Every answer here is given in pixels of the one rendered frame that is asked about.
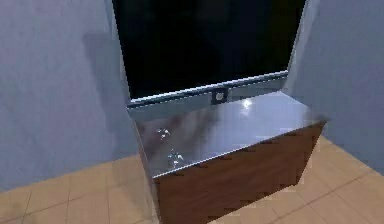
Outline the dark window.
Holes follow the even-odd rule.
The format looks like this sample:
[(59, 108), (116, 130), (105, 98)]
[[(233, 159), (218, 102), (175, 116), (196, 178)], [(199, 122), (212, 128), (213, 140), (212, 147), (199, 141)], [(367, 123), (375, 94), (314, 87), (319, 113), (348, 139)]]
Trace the dark window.
[(307, 0), (112, 0), (139, 107), (286, 75)]

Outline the brown wooden cabinet grey top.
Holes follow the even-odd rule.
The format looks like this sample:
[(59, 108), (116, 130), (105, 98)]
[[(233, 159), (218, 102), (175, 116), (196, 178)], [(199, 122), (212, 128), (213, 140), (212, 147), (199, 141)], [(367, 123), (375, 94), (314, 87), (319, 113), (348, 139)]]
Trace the brown wooden cabinet grey top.
[(281, 91), (135, 121), (159, 224), (208, 224), (297, 184), (326, 122)]

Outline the small black window latch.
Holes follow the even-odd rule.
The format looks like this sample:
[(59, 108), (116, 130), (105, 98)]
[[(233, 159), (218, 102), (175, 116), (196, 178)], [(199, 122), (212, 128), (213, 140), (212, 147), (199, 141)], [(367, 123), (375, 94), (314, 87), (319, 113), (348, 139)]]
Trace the small black window latch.
[(228, 89), (227, 88), (216, 88), (212, 91), (211, 104), (217, 105), (225, 103), (228, 98)]

